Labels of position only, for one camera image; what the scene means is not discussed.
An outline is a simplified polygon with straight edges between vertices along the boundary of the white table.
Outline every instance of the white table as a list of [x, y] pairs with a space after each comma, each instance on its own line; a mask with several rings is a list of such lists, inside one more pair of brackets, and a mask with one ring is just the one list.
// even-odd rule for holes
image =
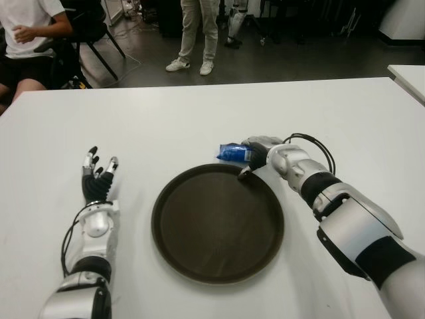
[[[61, 281], [60, 245], [83, 205], [89, 148], [120, 167], [115, 319], [389, 318], [373, 285], [339, 268], [308, 206], [267, 168], [286, 222], [279, 254], [257, 276], [208, 286], [177, 274], [151, 236], [151, 211], [178, 173], [216, 162], [220, 143], [311, 134], [337, 176], [387, 209], [425, 253], [425, 108], [389, 78], [24, 93], [0, 117], [0, 318], [36, 318]], [[323, 155], [300, 142], [310, 155]]]
[[388, 65], [394, 81], [425, 105], [425, 65]]

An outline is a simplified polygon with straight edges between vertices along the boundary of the round tray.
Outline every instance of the round tray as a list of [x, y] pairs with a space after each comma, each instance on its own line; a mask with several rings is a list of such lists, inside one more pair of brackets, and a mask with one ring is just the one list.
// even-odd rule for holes
[[284, 216], [268, 185], [241, 168], [210, 164], [173, 179], [159, 195], [152, 233], [164, 259], [181, 274], [210, 284], [238, 282], [279, 251]]

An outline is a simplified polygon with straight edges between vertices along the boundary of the robot finger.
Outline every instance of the robot finger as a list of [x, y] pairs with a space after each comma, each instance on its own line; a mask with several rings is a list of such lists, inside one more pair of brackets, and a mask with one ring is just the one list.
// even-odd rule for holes
[[86, 154], [86, 157], [84, 158], [84, 162], [82, 164], [82, 175], [83, 176], [85, 176], [85, 175], [92, 175], [93, 174], [94, 166], [99, 161], [99, 157], [98, 156], [96, 156], [95, 158], [93, 158], [93, 156], [96, 154], [97, 151], [98, 151], [97, 146], [94, 146]]
[[99, 167], [94, 174], [94, 178], [98, 178], [103, 171], [104, 171], [104, 168]]
[[106, 169], [106, 172], [114, 174], [117, 168], [118, 168], [118, 158], [114, 156], [113, 158], [111, 158], [111, 161], [109, 162], [109, 166]]

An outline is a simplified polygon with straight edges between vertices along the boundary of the gray floor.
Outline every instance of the gray floor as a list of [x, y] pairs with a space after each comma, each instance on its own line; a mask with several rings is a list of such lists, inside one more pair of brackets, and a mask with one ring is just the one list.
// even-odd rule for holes
[[198, 84], [230, 84], [332, 78], [389, 76], [389, 64], [425, 64], [420, 47], [392, 47], [379, 39], [367, 36], [310, 37], [306, 44], [297, 45], [289, 35], [282, 43], [268, 41], [260, 46], [255, 28], [244, 26], [239, 50], [223, 47], [227, 30], [220, 30], [215, 68], [209, 76], [200, 76], [203, 39], [199, 34], [193, 52], [191, 68], [175, 73], [165, 66], [177, 57], [180, 39], [163, 38], [156, 27], [122, 19], [112, 28], [121, 48], [130, 55], [124, 60], [110, 41], [96, 44], [102, 55], [116, 71], [116, 82], [85, 50], [82, 62], [89, 70], [94, 87], [179, 86]]

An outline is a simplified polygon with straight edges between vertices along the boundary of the blue package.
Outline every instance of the blue package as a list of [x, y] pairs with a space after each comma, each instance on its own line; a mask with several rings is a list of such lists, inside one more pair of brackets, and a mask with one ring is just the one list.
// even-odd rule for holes
[[250, 161], [251, 149], [248, 146], [235, 143], [222, 144], [217, 158], [224, 161]]

